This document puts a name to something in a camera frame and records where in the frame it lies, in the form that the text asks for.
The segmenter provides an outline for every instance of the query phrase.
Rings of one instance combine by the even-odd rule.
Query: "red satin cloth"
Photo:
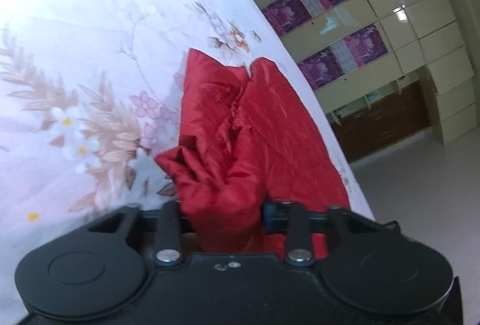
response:
[[[227,67],[190,50],[179,146],[155,161],[177,186],[182,211],[208,252],[277,252],[285,237],[266,235],[260,206],[303,203],[349,207],[318,129],[275,63],[260,58]],[[315,254],[325,257],[323,235]]]

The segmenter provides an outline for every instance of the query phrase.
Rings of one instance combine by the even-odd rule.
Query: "bed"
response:
[[[151,156],[177,142],[191,47],[225,65],[276,62],[352,209],[373,219],[308,81],[253,0],[0,0],[0,28],[3,324],[25,314],[13,275],[28,251],[121,205],[175,195]]]

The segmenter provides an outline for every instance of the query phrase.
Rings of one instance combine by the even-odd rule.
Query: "pink flower print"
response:
[[[152,99],[147,92],[143,91],[140,96],[131,96],[130,99],[137,107],[135,111],[139,118],[143,118],[145,115],[151,119],[157,117],[154,110],[158,107],[158,101]]]
[[[237,47],[243,48],[247,53],[250,52],[250,48],[248,46],[248,43],[245,39],[245,34],[241,32],[232,22],[230,22],[231,30],[230,30],[230,35],[233,38],[234,43],[236,44]]]
[[[178,87],[183,90],[183,84],[185,82],[185,77],[183,74],[181,73],[175,73],[173,75],[173,79],[175,81],[175,83],[178,85]]]
[[[160,108],[158,117],[155,119],[155,126],[157,128],[165,128],[167,123],[170,122],[174,126],[178,126],[180,123],[180,115],[178,110],[171,111],[168,108]]]
[[[149,123],[143,126],[143,137],[140,138],[140,145],[143,148],[150,149],[151,155],[157,155],[163,148],[159,145],[157,137],[157,129]]]

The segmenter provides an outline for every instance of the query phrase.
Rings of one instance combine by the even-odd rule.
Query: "tiled floor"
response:
[[[460,276],[465,324],[480,321],[480,128],[442,146],[430,137],[354,169],[379,222],[443,253]]]

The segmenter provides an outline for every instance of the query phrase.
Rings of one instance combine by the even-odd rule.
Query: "black plastic mount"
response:
[[[448,324],[439,314],[444,305],[460,307],[453,317],[461,318],[450,264],[404,237],[395,221],[300,203],[267,203],[262,221],[267,233],[286,235],[283,262],[268,253],[186,257],[181,238],[193,229],[177,202],[150,211],[122,207],[23,258],[15,283],[32,315],[21,324],[123,325],[142,317],[153,325],[158,316],[178,324]],[[314,233],[325,234],[324,259],[314,257]],[[222,310],[210,307],[215,300]],[[191,315],[182,310],[186,301],[196,308]],[[110,320],[117,312],[122,317]]]

